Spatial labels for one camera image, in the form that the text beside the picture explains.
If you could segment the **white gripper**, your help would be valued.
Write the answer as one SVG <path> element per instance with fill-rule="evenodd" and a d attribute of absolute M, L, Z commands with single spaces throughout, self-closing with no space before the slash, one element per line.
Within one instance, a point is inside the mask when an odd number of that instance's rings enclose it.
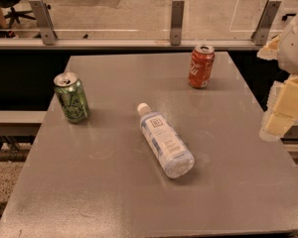
<path fill-rule="evenodd" d="M 298 119 L 298 12 L 277 35 L 256 55 L 262 60 L 278 60 L 281 69 L 291 75 L 284 81 L 274 81 L 267 99 L 259 137 L 266 142 L 282 138 Z"/>

